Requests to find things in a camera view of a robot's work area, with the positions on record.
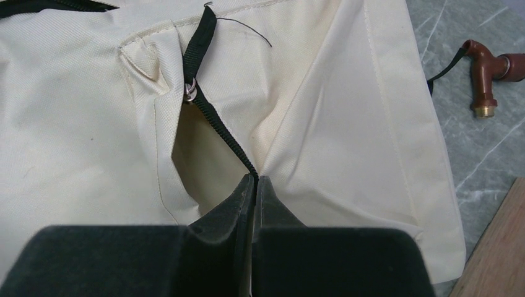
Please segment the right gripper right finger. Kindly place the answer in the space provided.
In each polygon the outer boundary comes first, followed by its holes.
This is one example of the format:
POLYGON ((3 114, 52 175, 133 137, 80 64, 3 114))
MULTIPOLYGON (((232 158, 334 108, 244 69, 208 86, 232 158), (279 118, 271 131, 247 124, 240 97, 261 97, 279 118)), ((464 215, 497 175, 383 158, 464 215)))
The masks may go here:
POLYGON ((433 296, 415 241, 391 228, 308 227, 258 181, 253 296, 433 296))

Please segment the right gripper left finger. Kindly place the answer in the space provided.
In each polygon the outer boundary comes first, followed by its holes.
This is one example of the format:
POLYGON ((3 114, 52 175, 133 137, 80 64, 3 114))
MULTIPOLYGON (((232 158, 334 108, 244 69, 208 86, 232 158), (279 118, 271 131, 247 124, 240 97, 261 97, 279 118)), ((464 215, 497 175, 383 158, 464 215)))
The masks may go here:
POLYGON ((49 226, 2 296, 248 296, 255 181, 190 225, 49 226))

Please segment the beige canvas backpack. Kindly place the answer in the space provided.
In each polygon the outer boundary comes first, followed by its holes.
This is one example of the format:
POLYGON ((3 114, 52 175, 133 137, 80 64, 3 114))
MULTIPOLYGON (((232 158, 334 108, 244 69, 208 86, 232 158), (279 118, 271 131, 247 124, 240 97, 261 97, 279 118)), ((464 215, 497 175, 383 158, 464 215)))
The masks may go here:
POLYGON ((466 247, 405 1, 1 3, 1 277, 50 225, 187 225, 246 173, 308 226, 466 247))

